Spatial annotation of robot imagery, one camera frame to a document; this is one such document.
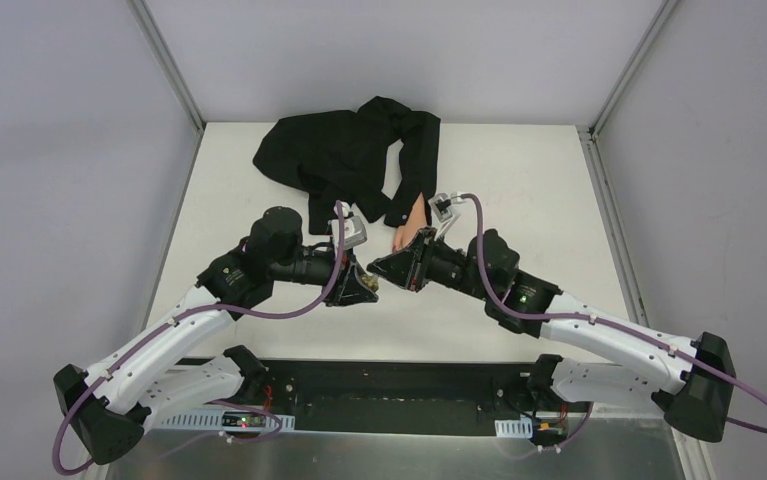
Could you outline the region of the yellow nail polish bottle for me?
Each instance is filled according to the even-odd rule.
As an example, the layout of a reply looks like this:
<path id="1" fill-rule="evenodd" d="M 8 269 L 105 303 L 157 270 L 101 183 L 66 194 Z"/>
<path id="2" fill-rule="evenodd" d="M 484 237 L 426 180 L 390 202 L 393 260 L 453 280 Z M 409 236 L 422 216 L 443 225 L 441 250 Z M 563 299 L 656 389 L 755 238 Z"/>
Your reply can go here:
<path id="1" fill-rule="evenodd" d="M 379 279 L 376 276 L 371 276 L 366 279 L 366 285 L 372 290 L 372 291 L 378 291 L 379 290 Z"/>

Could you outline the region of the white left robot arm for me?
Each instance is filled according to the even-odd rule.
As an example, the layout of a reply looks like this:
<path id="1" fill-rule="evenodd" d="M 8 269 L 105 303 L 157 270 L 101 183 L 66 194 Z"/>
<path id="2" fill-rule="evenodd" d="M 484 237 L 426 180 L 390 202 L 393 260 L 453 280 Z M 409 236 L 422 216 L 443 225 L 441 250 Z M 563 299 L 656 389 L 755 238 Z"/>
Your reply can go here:
<path id="1" fill-rule="evenodd" d="M 67 432 L 106 465 L 132 450 L 161 422 L 188 409 L 234 398 L 256 402 L 264 390 L 264 366 L 245 347 L 225 350 L 203 366 L 182 373 L 173 367 L 194 347 L 245 318 L 263 318 L 261 304 L 278 282 L 319 288 L 312 306 L 347 307 L 374 303 L 354 250 L 367 239 L 363 220 L 345 202 L 334 206 L 329 239 L 305 245 L 300 214 L 288 207 L 266 210 L 248 236 L 215 258 L 177 304 L 156 323 L 87 368 L 69 364 L 53 383 L 63 415 L 51 461 L 61 460 Z"/>

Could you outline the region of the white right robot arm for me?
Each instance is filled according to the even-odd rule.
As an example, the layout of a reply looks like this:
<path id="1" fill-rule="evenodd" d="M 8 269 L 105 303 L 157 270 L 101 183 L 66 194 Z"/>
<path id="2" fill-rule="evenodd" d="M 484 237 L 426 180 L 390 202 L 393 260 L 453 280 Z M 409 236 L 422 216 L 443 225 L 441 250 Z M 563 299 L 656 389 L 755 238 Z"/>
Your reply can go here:
<path id="1" fill-rule="evenodd" d="M 494 229 L 455 250 L 433 228 L 403 250 L 372 261 L 371 273 L 404 290 L 437 283 L 483 301 L 502 328 L 572 345 L 604 359 L 588 364 L 542 354 L 527 380 L 542 410 L 562 401 L 659 411 L 666 423 L 700 441 L 723 439 L 735 368 L 727 342 L 704 332 L 691 339 L 611 317 L 558 286 L 519 269 L 519 254 Z"/>

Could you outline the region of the mannequin hand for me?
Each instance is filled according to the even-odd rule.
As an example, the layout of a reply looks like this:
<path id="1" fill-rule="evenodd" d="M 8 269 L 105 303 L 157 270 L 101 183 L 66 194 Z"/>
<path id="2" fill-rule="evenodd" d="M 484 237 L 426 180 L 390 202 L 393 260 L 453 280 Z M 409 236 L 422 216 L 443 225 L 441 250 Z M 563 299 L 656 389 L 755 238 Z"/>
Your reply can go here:
<path id="1" fill-rule="evenodd" d="M 404 223 L 395 230 L 392 252 L 406 248 L 414 240 L 418 231 L 427 225 L 426 201 L 423 195 L 419 194 Z"/>

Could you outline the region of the black shirt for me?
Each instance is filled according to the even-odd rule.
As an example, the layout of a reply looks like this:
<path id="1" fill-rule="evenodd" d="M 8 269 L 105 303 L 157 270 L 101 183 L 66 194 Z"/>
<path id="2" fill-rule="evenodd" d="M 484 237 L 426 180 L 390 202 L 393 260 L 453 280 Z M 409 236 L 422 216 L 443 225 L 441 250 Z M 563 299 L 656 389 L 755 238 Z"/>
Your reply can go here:
<path id="1" fill-rule="evenodd" d="M 377 96 L 355 111 L 280 119 L 253 165 L 268 179 L 308 196 L 308 230 L 326 235 L 344 201 L 370 222 L 397 228 L 418 199 L 436 193 L 441 120 Z"/>

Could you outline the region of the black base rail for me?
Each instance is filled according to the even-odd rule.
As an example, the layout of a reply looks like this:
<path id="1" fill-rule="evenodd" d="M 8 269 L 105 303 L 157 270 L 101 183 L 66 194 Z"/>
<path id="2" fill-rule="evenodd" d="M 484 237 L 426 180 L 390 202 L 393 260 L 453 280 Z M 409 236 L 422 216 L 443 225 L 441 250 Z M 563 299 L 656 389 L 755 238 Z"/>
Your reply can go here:
<path id="1" fill-rule="evenodd" d="M 558 397 L 527 387 L 529 363 L 407 363 L 265 359 L 253 387 L 229 397 L 267 405 L 314 432 L 492 436 L 498 420 L 541 418 Z"/>

